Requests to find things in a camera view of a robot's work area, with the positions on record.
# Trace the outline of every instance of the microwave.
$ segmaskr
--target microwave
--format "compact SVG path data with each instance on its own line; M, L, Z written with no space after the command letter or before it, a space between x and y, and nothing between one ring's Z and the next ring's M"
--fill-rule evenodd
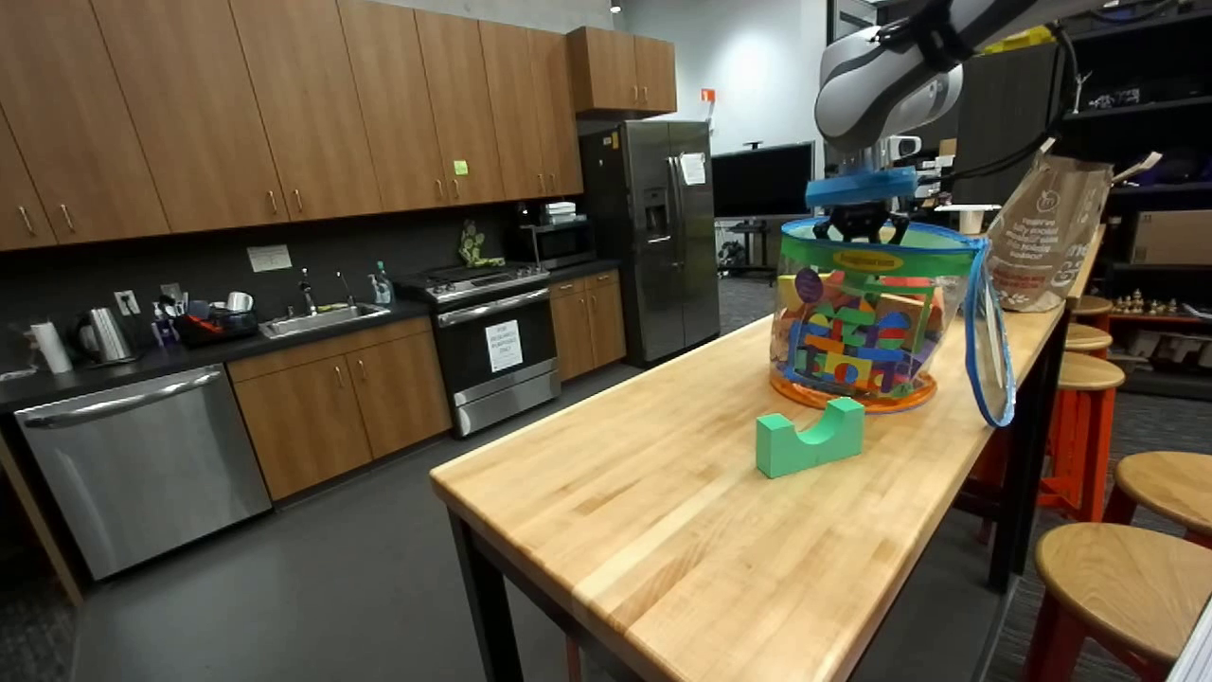
M592 219L555 219L555 225L519 225L509 239L510 263L535 263L547 268L595 263L597 244Z

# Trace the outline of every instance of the black countertop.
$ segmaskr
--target black countertop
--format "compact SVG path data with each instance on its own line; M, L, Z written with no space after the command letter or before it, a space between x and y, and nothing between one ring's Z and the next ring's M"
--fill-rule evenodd
M608 259L579 263L579 267L555 268L548 282L560 283L560 282L576 282L576 278L592 278L592 275L606 275L606 268L617 268L617 263L608 263ZM323 339L341 339L353 330L391 326L391 323L406 323L406 319L428 319L428 305L400 300L384 319L364 319L364 323L316 330L316 334L299 334L299 339L283 339L283 343L244 339L244 343L223 343L223 347L204 347L204 348L150 348L150 354L136 355L132 364L76 364L64 377L49 377L45 369L38 369L38 377L29 377L29 379L0 382L0 414L38 405L38 403L71 400L71 395L92 395L92 390L107 390L107 388L122 388L122 382L136 382L136 379L155 379L155 377L172 377L172 371L186 371L186 369L199 369L199 364L231 364L244 355L316 347Z

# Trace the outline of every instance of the butcher block table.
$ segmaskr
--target butcher block table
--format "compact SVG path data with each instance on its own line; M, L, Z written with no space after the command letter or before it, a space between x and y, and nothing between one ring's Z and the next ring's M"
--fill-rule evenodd
M1028 560L1059 319L1009 314L1017 422L995 592ZM949 326L928 405L869 417L858 455L770 483L754 422L785 414L802 429L822 414L770 388L765 347L770 323L754 323L432 470L490 677L519 677L504 575L641 677L855 666L991 429Z

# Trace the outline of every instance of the black table leg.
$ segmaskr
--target black table leg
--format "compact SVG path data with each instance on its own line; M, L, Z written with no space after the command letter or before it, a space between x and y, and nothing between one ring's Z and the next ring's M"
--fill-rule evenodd
M449 516L456 528L456 550L463 566L463 587L471 602L471 617L478 624L480 662L490 682L519 682L519 640L514 622L509 614L504 575L501 569L480 552L472 530Z
M1036 498L1036 479L1047 467L1047 444L1050 444L1050 429L1052 429L1058 371L1063 360L1063 330L1069 330L1069 311L1059 314L1050 347L1043 348L1028 382L1017 388L1010 467L1009 467L1009 487L1002 487L1002 504L1001 504L995 544L991 544L991 560L987 560L987 587L991 592L1009 592L1010 575L1017 575L1028 566L1029 528L1034 528L1034 498Z

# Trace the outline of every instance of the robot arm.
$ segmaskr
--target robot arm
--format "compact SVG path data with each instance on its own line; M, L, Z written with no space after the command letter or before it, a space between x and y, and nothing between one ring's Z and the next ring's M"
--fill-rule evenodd
M880 136L919 131L957 103L957 64L976 47L1098 3L928 0L903 25L855 31L822 59L819 131L842 168L871 168Z

